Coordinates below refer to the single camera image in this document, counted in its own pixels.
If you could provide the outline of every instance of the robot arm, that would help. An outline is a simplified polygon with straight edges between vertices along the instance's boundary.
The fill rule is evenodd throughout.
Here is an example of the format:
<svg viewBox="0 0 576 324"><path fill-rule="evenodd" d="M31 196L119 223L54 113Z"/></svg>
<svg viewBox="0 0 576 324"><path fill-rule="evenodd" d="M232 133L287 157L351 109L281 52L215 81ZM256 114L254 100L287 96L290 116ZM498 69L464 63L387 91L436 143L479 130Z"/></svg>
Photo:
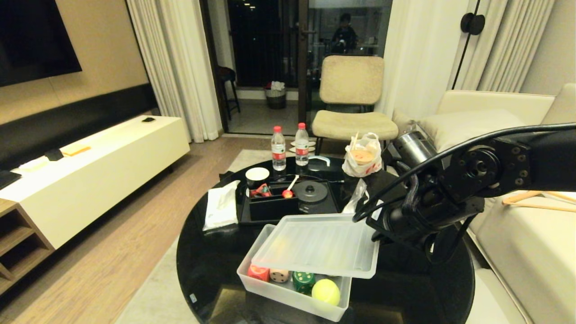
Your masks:
<svg viewBox="0 0 576 324"><path fill-rule="evenodd" d="M440 154L419 132L389 145L393 164L405 172L383 189L409 180L403 201L369 209L366 218L377 230L374 240L400 242L429 251L443 228L483 211L484 198L514 190L576 190L576 123L516 127L486 134ZM377 218L366 217L382 208Z"/></svg>

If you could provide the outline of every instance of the round black table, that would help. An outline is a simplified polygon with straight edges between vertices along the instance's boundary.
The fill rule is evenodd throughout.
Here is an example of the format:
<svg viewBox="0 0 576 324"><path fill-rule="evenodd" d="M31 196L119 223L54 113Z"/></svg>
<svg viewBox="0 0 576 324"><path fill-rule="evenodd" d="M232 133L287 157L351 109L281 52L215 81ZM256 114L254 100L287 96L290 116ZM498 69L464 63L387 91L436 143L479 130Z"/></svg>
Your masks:
<svg viewBox="0 0 576 324"><path fill-rule="evenodd" d="M273 171L271 161L251 167L268 168L275 179L286 176L292 180L293 174L326 179L341 210L358 179L343 173L342 159L330 159L330 167L320 160L299 167L293 157L288 158L282 172ZM247 169L229 175L214 187L234 180L241 180L238 188L242 187ZM368 192L375 193L394 177L380 171L364 181ZM399 195L401 191L399 187L389 194ZM201 323L332 323L247 292L236 269L262 225L229 225L203 232L207 201L205 194L188 215L176 257L184 298ZM455 227L448 227L441 234L453 238L456 232ZM435 248L442 246L437 242ZM368 280L353 279L350 306L340 323L464 323L472 307L474 285L472 261L464 242L458 244L450 260L437 265L430 264L422 253L398 244L382 245L376 275Z"/></svg>

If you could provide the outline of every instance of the metal cylinder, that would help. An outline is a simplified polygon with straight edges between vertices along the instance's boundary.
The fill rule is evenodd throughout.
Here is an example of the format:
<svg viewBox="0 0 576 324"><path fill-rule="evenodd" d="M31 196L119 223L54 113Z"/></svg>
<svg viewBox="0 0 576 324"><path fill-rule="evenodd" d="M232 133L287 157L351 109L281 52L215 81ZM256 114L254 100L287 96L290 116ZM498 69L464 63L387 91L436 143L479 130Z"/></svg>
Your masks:
<svg viewBox="0 0 576 324"><path fill-rule="evenodd" d="M419 131L406 133L395 139L392 144L400 154L402 162L410 168L414 168L437 154L432 143L428 142Z"/></svg>

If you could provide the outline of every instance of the translucent plastic lid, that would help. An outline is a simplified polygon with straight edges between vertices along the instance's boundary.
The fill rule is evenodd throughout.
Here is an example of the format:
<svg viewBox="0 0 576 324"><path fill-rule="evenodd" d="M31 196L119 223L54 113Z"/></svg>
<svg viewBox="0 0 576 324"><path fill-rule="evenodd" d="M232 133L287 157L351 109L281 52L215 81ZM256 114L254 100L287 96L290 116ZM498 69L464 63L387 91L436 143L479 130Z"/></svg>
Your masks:
<svg viewBox="0 0 576 324"><path fill-rule="evenodd" d="M372 278L378 260L374 230L354 214L285 216L252 258L273 269Z"/></svg>

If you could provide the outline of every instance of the green dice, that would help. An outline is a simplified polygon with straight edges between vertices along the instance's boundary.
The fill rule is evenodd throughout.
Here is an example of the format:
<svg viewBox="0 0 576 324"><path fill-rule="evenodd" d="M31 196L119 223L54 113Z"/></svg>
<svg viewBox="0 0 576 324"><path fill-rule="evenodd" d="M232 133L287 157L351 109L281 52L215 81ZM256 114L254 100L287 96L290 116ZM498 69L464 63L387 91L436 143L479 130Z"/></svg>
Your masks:
<svg viewBox="0 0 576 324"><path fill-rule="evenodd" d="M316 278L313 273L293 271L292 282L297 292L310 295L312 293L312 287L314 287L316 283Z"/></svg>

